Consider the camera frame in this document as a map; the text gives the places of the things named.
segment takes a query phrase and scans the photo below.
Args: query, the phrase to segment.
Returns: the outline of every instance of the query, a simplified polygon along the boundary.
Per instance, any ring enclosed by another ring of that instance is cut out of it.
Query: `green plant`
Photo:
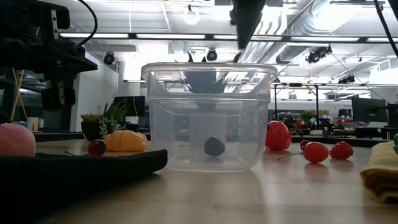
[[[311,111],[303,111],[300,113],[300,117],[303,119],[304,122],[309,123],[311,119],[315,117],[315,114]]]
[[[112,102],[108,108],[108,103],[105,104],[103,116],[109,120],[115,120],[117,122],[122,121],[127,115],[128,105],[126,101],[120,101],[118,103]]]
[[[99,134],[102,136],[102,139],[108,133],[113,133],[114,131],[120,128],[120,122],[127,115],[128,105],[125,101],[120,101],[119,103],[112,102],[108,107],[108,103],[105,104],[104,113],[102,117],[99,119],[100,127]]]
[[[84,122],[98,122],[102,116],[103,116],[102,114],[92,114],[92,113],[80,115],[80,117],[83,119]]]

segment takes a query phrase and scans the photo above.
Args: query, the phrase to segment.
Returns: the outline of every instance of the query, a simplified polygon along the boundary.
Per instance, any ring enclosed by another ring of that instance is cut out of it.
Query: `table surface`
[[[38,142],[37,152],[84,154],[87,145],[84,140]],[[309,164],[301,155],[277,160],[299,151],[299,144],[292,144],[289,151],[265,151],[256,166],[240,173],[164,169],[78,202],[38,223],[398,222],[396,205],[377,203],[362,188],[359,172],[368,163],[370,149],[356,147],[348,161],[328,159]]]

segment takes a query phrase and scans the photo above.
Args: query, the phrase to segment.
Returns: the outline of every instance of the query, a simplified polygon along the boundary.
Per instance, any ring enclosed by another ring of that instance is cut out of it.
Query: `yellow cloth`
[[[376,201],[398,198],[398,155],[394,142],[385,142],[372,148],[372,155],[361,177],[366,192]]]

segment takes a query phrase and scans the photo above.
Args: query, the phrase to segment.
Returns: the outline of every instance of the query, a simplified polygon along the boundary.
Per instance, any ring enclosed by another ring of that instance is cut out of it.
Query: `black ball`
[[[205,153],[217,157],[225,152],[225,145],[218,138],[210,137],[205,142]]]

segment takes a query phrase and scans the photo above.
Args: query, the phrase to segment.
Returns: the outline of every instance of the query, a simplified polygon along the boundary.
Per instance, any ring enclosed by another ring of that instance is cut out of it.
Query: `green object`
[[[394,145],[398,146],[398,134],[394,136]]]
[[[125,120],[128,105],[126,101],[119,103],[112,102],[105,104],[103,114],[82,114],[80,117],[84,122],[99,123],[99,134],[104,139],[107,134],[111,134],[120,128],[120,124]]]
[[[102,114],[82,114],[80,117],[83,119],[84,122],[98,122],[102,117]]]
[[[396,154],[398,155],[398,134],[396,134],[394,136],[394,144],[395,144],[394,150],[395,150]]]
[[[300,117],[304,122],[309,123],[311,119],[315,117],[315,114],[311,111],[304,111],[300,113]]]

